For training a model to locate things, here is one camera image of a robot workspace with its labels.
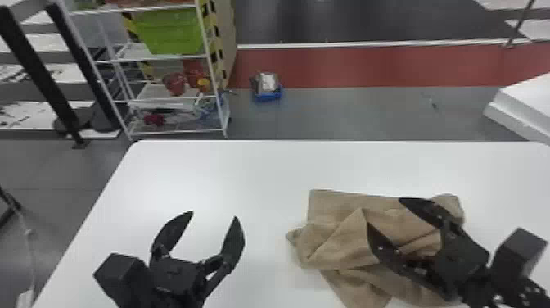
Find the metal shelf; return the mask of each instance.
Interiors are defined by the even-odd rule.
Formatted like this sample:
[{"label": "metal shelf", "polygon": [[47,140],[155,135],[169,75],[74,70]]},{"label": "metal shelf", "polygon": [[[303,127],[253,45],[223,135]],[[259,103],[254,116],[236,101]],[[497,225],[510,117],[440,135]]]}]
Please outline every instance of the metal shelf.
[{"label": "metal shelf", "polygon": [[[98,66],[109,66],[115,72],[112,76],[113,82],[116,81],[121,85],[119,96],[114,98],[108,93],[108,98],[111,105],[116,108],[118,104],[128,104],[134,110],[135,114],[131,115],[132,119],[127,125],[128,121],[119,117],[120,124],[129,140],[133,140],[132,136],[143,136],[150,134],[177,134],[177,133],[199,133],[199,132],[211,132],[220,131],[224,137],[227,137],[227,127],[229,122],[229,105],[228,102],[223,103],[223,99],[220,96],[220,90],[223,88],[223,68],[221,66],[214,66],[213,57],[210,55],[212,52],[217,51],[215,26],[213,19],[208,19],[205,25],[204,15],[213,14],[213,7],[210,5],[204,5],[205,0],[187,0],[186,3],[156,3],[153,7],[117,7],[114,4],[106,4],[97,9],[86,11],[69,11],[65,4],[63,10],[67,16],[85,16],[90,15],[93,17],[93,21],[97,24],[98,32],[102,42],[99,46],[105,46],[106,59],[94,60],[89,54],[89,50],[86,50],[86,57],[95,62],[94,72],[97,79],[101,82],[103,88],[107,88],[105,80],[101,77],[101,72],[98,70]],[[120,39],[113,38],[111,41],[106,27],[109,25],[102,22],[100,14],[108,13],[123,13],[123,12],[138,12],[138,11],[156,11],[156,10],[172,10],[172,9],[185,9],[194,8],[197,15],[197,22],[201,28],[202,48],[197,54],[152,54],[147,48],[145,43],[133,42],[129,35],[124,38],[125,41],[120,42]],[[67,18],[70,22],[72,29],[77,29],[76,25],[72,21],[72,18]],[[76,32],[79,43],[86,46],[81,34]],[[211,88],[213,93],[205,95],[199,93],[197,89],[187,87],[186,93],[179,97],[173,97],[166,87],[159,82],[158,75],[150,76],[144,70],[147,65],[150,67],[157,67],[156,65],[140,63],[148,61],[173,61],[176,64],[165,63],[167,66],[179,66],[182,59],[201,59],[201,62],[206,63],[204,66],[204,75],[210,77]],[[136,67],[132,62],[137,63],[137,69],[141,74],[136,73]],[[215,100],[215,109],[212,110],[204,119],[197,120],[198,110],[195,108],[198,102],[203,99]],[[155,125],[145,125],[143,122],[144,112],[153,109],[167,109],[166,123],[161,127]]]},{"label": "metal shelf", "polygon": [[136,97],[128,101],[130,106],[139,108],[170,108],[191,111],[197,100],[215,98],[214,95],[204,95],[196,88],[186,84],[186,92],[182,96],[172,96],[163,84],[146,84]]},{"label": "metal shelf", "polygon": [[81,15],[96,15],[96,14],[111,14],[111,13],[130,13],[135,11],[157,11],[157,10],[173,10],[179,8],[191,8],[196,7],[195,3],[182,3],[182,4],[167,4],[154,7],[112,7],[112,8],[98,8],[92,10],[72,11],[69,13],[71,16]]},{"label": "metal shelf", "polygon": [[156,134],[188,134],[188,133],[207,133],[223,132],[228,126],[231,116],[229,105],[222,105],[222,119],[217,111],[213,111],[203,120],[194,120],[177,124],[166,124],[161,127],[155,125],[145,125],[140,119],[133,119],[129,124],[129,132],[133,137],[156,135]]},{"label": "metal shelf", "polygon": [[139,62],[139,61],[163,61],[182,59],[206,58],[206,53],[193,55],[154,55],[149,51],[145,43],[126,43],[117,53],[115,59],[96,61],[97,64]]}]

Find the crumpled towel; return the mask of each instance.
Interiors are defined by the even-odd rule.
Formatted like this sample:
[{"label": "crumpled towel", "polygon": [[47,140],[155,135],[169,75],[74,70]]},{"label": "crumpled towel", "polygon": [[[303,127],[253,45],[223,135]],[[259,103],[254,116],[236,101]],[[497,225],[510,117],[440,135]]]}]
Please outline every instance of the crumpled towel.
[{"label": "crumpled towel", "polygon": [[[431,198],[463,219],[456,196]],[[440,233],[396,197],[313,190],[309,194],[307,224],[286,237],[298,254],[300,266],[319,269],[347,308],[382,308],[391,297],[417,306],[443,306],[432,291],[399,276],[372,254],[367,222],[382,231],[404,254],[434,255]]]}]

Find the red object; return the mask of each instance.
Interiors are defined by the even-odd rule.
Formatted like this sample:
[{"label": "red object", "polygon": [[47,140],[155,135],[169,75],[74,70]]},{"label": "red object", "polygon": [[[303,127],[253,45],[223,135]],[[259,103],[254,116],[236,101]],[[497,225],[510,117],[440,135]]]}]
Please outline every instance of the red object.
[{"label": "red object", "polygon": [[506,86],[550,71],[550,43],[240,50],[229,88],[258,71],[285,88]]},{"label": "red object", "polygon": [[183,73],[171,73],[162,78],[162,83],[172,93],[172,96],[180,96],[185,93],[185,75]]},{"label": "red object", "polygon": [[145,115],[143,117],[143,120],[145,121],[146,125],[154,124],[158,127],[165,124],[165,116],[164,115]]},{"label": "red object", "polygon": [[185,69],[185,75],[187,77],[187,82],[191,88],[199,88],[199,80],[205,78],[207,74],[205,73],[205,68],[202,65],[200,59],[185,59],[182,60],[183,67]]}]

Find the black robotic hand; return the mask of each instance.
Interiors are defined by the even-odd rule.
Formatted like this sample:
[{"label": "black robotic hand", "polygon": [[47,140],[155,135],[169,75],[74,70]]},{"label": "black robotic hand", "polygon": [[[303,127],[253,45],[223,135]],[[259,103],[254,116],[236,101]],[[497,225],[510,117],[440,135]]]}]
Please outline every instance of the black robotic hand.
[{"label": "black robotic hand", "polygon": [[235,269],[245,246],[237,217],[218,255],[198,263],[170,256],[192,216],[189,211],[165,224],[151,246],[149,268],[137,257],[112,253],[97,269],[94,278],[119,308],[201,308]]},{"label": "black robotic hand", "polygon": [[367,227],[372,253],[395,273],[429,288],[446,301],[461,298],[471,308],[549,308],[546,291],[528,277],[547,242],[516,230],[498,248],[490,267],[489,253],[474,242],[455,217],[437,203],[400,198],[412,213],[441,232],[441,249],[428,257],[404,256],[373,225]]}]

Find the white platform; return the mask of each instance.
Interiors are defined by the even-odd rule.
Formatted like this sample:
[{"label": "white platform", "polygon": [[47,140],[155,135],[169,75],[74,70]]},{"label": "white platform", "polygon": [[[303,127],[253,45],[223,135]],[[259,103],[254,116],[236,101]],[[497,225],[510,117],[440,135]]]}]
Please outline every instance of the white platform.
[{"label": "white platform", "polygon": [[502,88],[484,115],[523,138],[550,145],[550,73]]},{"label": "white platform", "polygon": [[[345,308],[317,270],[298,266],[285,239],[303,225],[310,189],[454,193],[465,230],[494,252],[519,226],[550,238],[549,161],[550,147],[538,143],[141,141],[120,162],[34,308],[116,308],[93,272],[112,252],[147,261],[160,227],[188,210],[195,216],[173,257],[217,253],[234,215],[246,236],[241,262],[205,308]],[[545,288],[549,253],[531,275]],[[413,307],[393,300],[387,308]]]}]

